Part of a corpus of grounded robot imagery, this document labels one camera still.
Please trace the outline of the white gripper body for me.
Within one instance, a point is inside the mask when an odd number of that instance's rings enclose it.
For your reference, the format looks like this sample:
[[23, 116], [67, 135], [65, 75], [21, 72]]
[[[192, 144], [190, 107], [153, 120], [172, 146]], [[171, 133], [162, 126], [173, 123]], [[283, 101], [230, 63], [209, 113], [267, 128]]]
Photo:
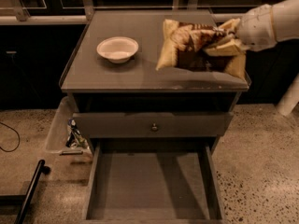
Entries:
[[270, 5], [253, 8], [240, 19], [236, 35], [252, 51], [271, 49], [277, 44], [272, 8]]

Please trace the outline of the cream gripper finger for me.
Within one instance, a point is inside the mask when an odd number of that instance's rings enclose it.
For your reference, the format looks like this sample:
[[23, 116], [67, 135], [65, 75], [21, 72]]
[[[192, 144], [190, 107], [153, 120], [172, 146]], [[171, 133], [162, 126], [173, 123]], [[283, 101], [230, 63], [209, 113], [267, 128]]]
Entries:
[[244, 53], [249, 49], [249, 46], [242, 43], [240, 39], [231, 39], [225, 44], [218, 45], [212, 48], [205, 48], [204, 53], [208, 56], [236, 56]]
[[226, 33], [235, 33], [237, 31], [237, 27], [240, 23], [240, 19], [230, 19], [225, 23], [221, 24], [218, 29], [222, 32]]

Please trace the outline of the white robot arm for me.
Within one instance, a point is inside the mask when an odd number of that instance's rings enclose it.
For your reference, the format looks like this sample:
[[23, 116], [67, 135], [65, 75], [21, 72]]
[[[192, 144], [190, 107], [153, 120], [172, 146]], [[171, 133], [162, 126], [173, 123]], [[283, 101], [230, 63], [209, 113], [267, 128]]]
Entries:
[[271, 49], [279, 42], [299, 38], [299, 0], [253, 8], [221, 28], [231, 33], [204, 48], [209, 56], [237, 56], [247, 50]]

